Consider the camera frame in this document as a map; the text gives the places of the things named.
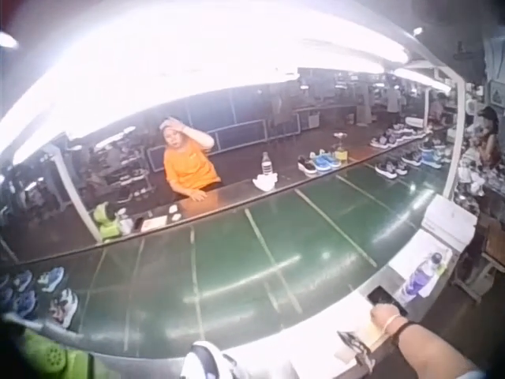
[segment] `water bottle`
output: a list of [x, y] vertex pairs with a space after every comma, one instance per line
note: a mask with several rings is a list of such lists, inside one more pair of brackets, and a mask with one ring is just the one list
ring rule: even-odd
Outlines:
[[400, 289], [398, 300], [402, 304], [415, 298], [420, 290], [435, 276], [442, 262], [442, 254], [433, 253], [430, 258], [421, 263]]
[[263, 159], [261, 160], [261, 170], [263, 171], [263, 175], [269, 175], [274, 172], [274, 169], [271, 165], [270, 157], [267, 152], [263, 152]]

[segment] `blue sneaker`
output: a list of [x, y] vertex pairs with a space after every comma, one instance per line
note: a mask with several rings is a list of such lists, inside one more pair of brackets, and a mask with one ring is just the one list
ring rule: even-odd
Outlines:
[[32, 282], [33, 274], [30, 270], [20, 272], [14, 277], [13, 284], [17, 287], [18, 292], [23, 292], [26, 287]]
[[63, 267], [55, 267], [49, 272], [43, 273], [37, 283], [42, 286], [42, 292], [52, 292], [62, 282], [65, 276]]
[[5, 287], [8, 282], [9, 282], [9, 274], [0, 276], [0, 288]]
[[322, 156], [317, 156], [315, 152], [311, 152], [309, 155], [314, 167], [318, 171], [328, 171], [331, 170], [330, 164]]
[[319, 150], [319, 156], [323, 157], [328, 164], [331, 166], [331, 168], [339, 168], [342, 166], [342, 162], [340, 162], [339, 159], [336, 159], [333, 154], [330, 152], [325, 152], [323, 149]]
[[9, 308], [10, 301], [13, 299], [14, 291], [12, 288], [4, 288], [0, 291], [0, 308], [7, 310]]
[[437, 169], [442, 167], [433, 150], [421, 153], [421, 163]]
[[19, 317], [25, 318], [35, 310], [36, 306], [37, 297], [35, 291], [31, 290], [17, 296], [14, 301], [14, 312], [16, 312]]

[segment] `phone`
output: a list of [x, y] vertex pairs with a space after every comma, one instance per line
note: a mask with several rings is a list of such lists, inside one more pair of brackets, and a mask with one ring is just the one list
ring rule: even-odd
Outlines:
[[403, 308], [399, 302], [397, 302], [395, 300], [395, 298], [393, 298], [392, 295], [389, 294], [389, 292], [387, 292], [386, 290], [384, 290], [381, 286], [378, 286], [375, 290], [373, 290], [372, 292], [370, 292], [367, 296], [368, 300], [370, 300], [370, 302], [373, 304], [373, 305], [376, 305], [376, 304], [393, 304], [394, 306], [396, 306], [399, 311], [400, 311], [400, 314], [404, 317], [406, 317], [407, 315], [407, 311], [405, 310], [405, 308]]

